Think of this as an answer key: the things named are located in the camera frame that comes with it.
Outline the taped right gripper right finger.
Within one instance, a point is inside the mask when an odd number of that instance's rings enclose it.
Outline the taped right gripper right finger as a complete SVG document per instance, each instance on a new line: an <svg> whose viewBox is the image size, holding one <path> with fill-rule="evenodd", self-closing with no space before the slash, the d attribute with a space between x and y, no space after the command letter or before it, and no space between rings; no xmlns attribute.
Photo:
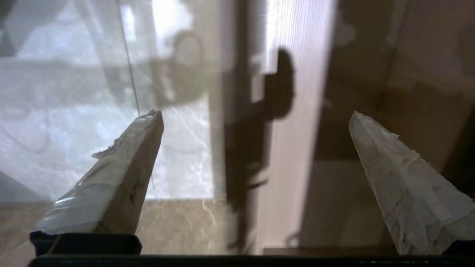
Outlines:
<svg viewBox="0 0 475 267"><path fill-rule="evenodd" d="M349 132L399 255L475 256L475 201L399 136L354 112Z"/></svg>

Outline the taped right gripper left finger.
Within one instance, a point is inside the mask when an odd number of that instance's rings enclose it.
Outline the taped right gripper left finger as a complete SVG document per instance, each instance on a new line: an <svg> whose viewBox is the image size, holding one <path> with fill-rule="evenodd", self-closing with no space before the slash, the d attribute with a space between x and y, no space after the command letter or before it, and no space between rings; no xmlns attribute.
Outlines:
<svg viewBox="0 0 475 267"><path fill-rule="evenodd" d="M136 237L164 120L151 110L137 117L30 233L36 256L140 254Z"/></svg>

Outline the wooden vanity drawer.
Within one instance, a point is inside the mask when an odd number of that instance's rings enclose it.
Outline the wooden vanity drawer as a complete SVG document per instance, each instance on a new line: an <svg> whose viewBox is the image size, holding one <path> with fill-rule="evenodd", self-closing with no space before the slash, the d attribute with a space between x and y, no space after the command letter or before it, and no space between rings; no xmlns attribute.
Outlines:
<svg viewBox="0 0 475 267"><path fill-rule="evenodd" d="M230 251L395 251L373 117L475 198L475 0L217 0Z"/></svg>

